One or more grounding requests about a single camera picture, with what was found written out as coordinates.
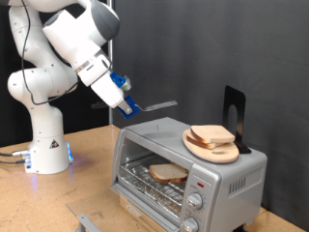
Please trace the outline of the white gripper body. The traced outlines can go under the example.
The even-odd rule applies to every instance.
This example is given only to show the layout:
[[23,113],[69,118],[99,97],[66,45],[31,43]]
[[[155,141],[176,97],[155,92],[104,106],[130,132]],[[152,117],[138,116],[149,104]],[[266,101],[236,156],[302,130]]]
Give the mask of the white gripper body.
[[123,92],[106,73],[91,84],[92,90],[110,107],[115,108],[124,101]]

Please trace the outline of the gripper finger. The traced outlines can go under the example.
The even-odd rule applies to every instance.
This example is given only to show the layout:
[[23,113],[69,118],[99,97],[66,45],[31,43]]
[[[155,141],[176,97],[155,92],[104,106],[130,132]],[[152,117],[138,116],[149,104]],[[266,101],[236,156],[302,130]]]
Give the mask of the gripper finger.
[[125,114],[130,114],[132,112],[132,108],[128,105],[126,101],[123,101],[119,104],[119,107],[123,110]]

